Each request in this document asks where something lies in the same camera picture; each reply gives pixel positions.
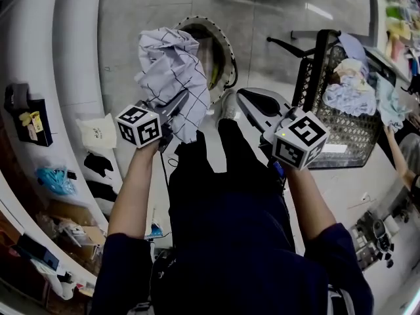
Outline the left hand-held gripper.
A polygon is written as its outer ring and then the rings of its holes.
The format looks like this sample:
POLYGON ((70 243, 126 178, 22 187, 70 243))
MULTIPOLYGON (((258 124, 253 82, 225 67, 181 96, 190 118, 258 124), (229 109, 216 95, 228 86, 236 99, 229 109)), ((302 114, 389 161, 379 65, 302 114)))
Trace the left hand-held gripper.
POLYGON ((188 97, 188 91, 180 91, 166 105, 155 108, 146 101, 128 105, 115 118, 122 139, 138 149, 158 140, 158 150, 164 152, 173 139, 170 122, 182 110, 188 97))

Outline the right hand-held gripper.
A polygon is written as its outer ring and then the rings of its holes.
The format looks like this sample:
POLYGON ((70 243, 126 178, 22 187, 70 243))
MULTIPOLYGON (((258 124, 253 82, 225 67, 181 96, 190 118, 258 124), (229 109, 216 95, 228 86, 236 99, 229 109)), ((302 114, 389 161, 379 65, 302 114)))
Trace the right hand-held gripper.
POLYGON ((278 93, 262 88, 239 89, 238 106, 262 134, 260 148, 268 159, 307 168, 321 153, 343 154, 345 144, 331 144, 329 131, 310 111, 291 107, 278 93))

